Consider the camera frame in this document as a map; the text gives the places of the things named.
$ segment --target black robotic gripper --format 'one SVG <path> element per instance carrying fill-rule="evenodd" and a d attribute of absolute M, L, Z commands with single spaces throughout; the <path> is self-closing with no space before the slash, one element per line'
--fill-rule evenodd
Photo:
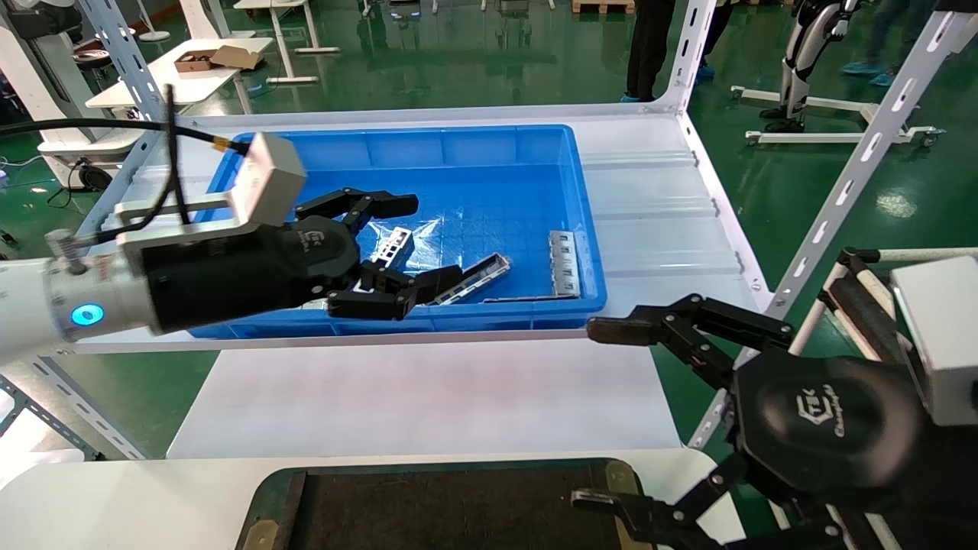
<path fill-rule="evenodd" d="M 408 276 L 361 261 L 356 238 L 372 218 L 417 211 L 415 195 L 345 188 L 298 205 L 292 223 L 145 249 L 143 268 L 160 329 L 298 307 L 317 298 L 327 300 L 333 317 L 404 319 L 415 305 L 462 282 L 462 268 Z M 370 292 L 353 292 L 357 283 Z"/>

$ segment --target gripper logo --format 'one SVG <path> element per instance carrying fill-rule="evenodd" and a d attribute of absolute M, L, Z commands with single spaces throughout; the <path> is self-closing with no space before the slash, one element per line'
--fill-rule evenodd
<path fill-rule="evenodd" d="M 309 252 L 309 247 L 318 247 L 323 244 L 326 235 L 322 231 L 298 231 L 299 242 L 302 243 L 302 251 Z"/>
<path fill-rule="evenodd" d="M 801 390 L 798 401 L 798 416 L 820 426 L 822 422 L 832 418 L 832 405 L 828 397 L 818 397 L 815 390 Z"/>
<path fill-rule="evenodd" d="M 798 416 L 816 426 L 821 426 L 826 420 L 834 418 L 835 428 L 832 432 L 836 437 L 845 437 L 846 423 L 842 418 L 839 395 L 828 384 L 822 385 L 822 391 L 824 395 L 819 396 L 817 390 L 801 390 L 801 394 L 795 397 L 798 403 Z"/>

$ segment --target blue indicator light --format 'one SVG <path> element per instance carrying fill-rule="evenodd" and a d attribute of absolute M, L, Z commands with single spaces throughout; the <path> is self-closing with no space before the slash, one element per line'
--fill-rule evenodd
<path fill-rule="evenodd" d="M 71 313 L 71 322 L 79 327 L 90 327 L 106 316 L 106 311 L 98 304 L 79 305 Z"/>

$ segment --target robotic arm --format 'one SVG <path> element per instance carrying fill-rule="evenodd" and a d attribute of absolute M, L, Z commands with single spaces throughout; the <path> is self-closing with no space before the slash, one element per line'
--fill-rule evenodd
<path fill-rule="evenodd" d="M 80 249 L 92 240 L 60 230 L 48 236 L 55 257 L 0 262 L 0 362 L 135 327 L 159 335 L 315 298 L 327 298 L 333 316 L 400 320 L 462 281 L 457 265 L 409 277 L 361 262 L 360 230 L 372 217 L 415 213 L 416 196 L 342 189 L 296 206 L 296 220 L 283 223 L 304 184 L 291 142 L 258 133 L 231 191 L 185 204 L 228 207 L 231 219 L 122 232 L 117 252 L 91 256 Z M 153 210 L 121 204 L 116 213 L 128 223 Z M 357 283 L 373 292 L 352 292 Z"/>
<path fill-rule="evenodd" d="M 701 333 L 760 351 L 738 369 Z M 738 482 L 777 504 L 835 506 L 840 513 L 902 512 L 972 521 L 973 505 L 951 496 L 972 486 L 971 427 L 936 426 L 906 365 L 856 357 L 788 354 L 793 329 L 775 319 L 691 295 L 665 307 L 640 305 L 623 319 L 593 318 L 603 344 L 663 344 L 713 388 L 728 390 L 733 453 L 675 504 L 593 489 L 574 506 L 618 516 L 633 539 L 672 548 L 843 549 L 829 516 L 722 545 L 696 520 Z M 951 475 L 935 481 L 935 472 Z"/>

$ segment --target cardboard box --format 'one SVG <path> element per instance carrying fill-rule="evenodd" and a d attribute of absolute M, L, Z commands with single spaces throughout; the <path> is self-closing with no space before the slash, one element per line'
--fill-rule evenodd
<path fill-rule="evenodd" d="M 177 72 L 199 72 L 202 70 L 230 67 L 233 69 L 254 69 L 261 61 L 261 54 L 248 52 L 244 48 L 221 46 L 216 50 L 191 50 L 180 56 L 174 63 Z"/>
<path fill-rule="evenodd" d="M 249 52 L 245 48 L 221 46 L 210 58 L 215 65 L 233 67 L 235 69 L 254 69 L 261 61 L 261 54 Z"/>
<path fill-rule="evenodd" d="M 198 72 L 200 70 L 211 70 L 214 65 L 211 59 L 217 50 L 191 50 L 177 58 L 177 72 Z"/>

